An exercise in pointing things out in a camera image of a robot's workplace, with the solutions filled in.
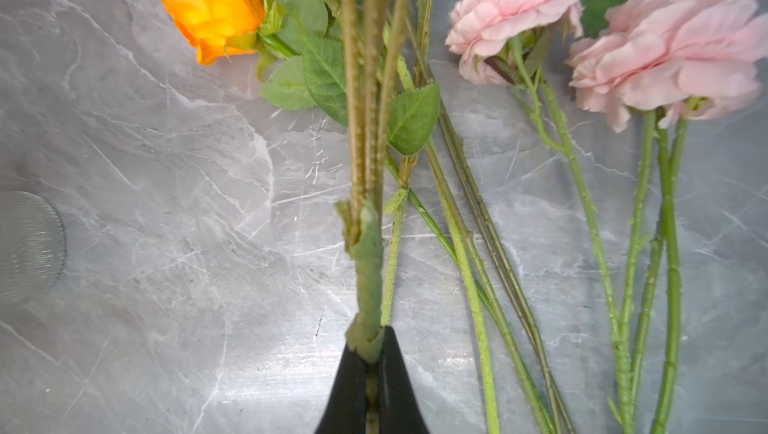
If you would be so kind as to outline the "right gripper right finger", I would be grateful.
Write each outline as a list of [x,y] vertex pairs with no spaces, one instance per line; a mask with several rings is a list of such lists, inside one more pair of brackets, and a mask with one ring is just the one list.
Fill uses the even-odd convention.
[[378,361],[378,412],[381,434],[429,434],[404,358],[391,326],[384,327]]

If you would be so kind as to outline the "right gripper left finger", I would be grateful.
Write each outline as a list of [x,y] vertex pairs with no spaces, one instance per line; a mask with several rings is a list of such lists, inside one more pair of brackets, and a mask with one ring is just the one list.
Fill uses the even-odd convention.
[[368,364],[344,347],[325,411],[316,434],[364,434],[366,432]]

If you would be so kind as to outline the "clear glass vase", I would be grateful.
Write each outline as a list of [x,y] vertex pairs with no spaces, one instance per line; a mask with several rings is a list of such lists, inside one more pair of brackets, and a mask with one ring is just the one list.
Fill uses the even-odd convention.
[[64,268],[66,237],[58,212],[25,191],[1,194],[1,307],[46,293]]

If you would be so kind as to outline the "orange poppy flower stem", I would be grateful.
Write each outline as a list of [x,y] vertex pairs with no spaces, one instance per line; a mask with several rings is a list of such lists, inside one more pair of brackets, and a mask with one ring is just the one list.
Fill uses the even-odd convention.
[[411,0],[341,0],[350,139],[350,198],[338,203],[347,253],[356,273],[358,311],[348,348],[366,364],[382,351],[384,160],[397,64]]

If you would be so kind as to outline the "pink peony flower stem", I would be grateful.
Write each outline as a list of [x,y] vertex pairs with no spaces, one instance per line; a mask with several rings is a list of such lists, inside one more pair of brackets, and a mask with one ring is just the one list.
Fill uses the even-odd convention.
[[[566,115],[543,74],[556,32],[572,37],[566,64],[578,108],[615,132],[643,124],[623,288],[616,291]],[[625,433],[636,429],[650,313],[667,278],[664,369],[652,431],[670,418],[682,341],[682,275],[676,187],[691,122],[747,108],[760,90],[767,16],[758,0],[458,0],[446,46],[472,84],[524,92],[542,141],[567,160],[604,289],[616,396]]]

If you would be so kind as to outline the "red orange flower stem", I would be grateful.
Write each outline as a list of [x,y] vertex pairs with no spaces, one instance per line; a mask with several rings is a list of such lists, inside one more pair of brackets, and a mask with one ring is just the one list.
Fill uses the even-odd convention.
[[[411,30],[412,46],[414,46],[416,54],[415,65],[417,78],[420,82],[434,82],[435,80],[435,76],[428,62],[433,2],[434,0],[417,0],[417,26]],[[464,154],[462,140],[456,133],[448,109],[445,106],[442,106],[441,108],[440,118],[438,118],[438,126],[451,158],[454,171],[458,177],[459,184],[463,190],[466,202],[468,203],[472,217],[479,230],[480,237],[486,246],[492,265],[498,274],[511,306],[517,315],[523,332],[533,349],[538,368],[543,376],[546,393],[545,398],[540,396],[533,381],[533,377],[525,366],[522,354],[515,344],[511,327],[488,276],[484,258],[480,255],[477,248],[475,236],[469,228],[466,227],[461,214],[456,213],[455,217],[461,225],[462,236],[467,243],[470,257],[475,262],[476,269],[480,275],[480,283],[488,300],[490,312],[494,317],[508,350],[510,351],[516,369],[521,376],[521,383],[526,391],[526,395],[529,397],[531,407],[534,409],[534,416],[539,424],[539,429],[542,433],[574,433],[576,429],[554,380],[535,316],[524,295],[513,264],[503,247],[496,226],[492,221],[486,204],[480,194],[474,175],[472,174]]]

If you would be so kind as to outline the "orange rose flower stem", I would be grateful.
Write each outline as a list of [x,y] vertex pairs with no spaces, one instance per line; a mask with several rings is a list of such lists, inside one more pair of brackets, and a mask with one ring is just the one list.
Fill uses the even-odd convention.
[[[266,0],[162,0],[174,24],[195,48],[200,64],[270,50],[273,30]],[[379,432],[378,361],[368,365],[366,432]]]

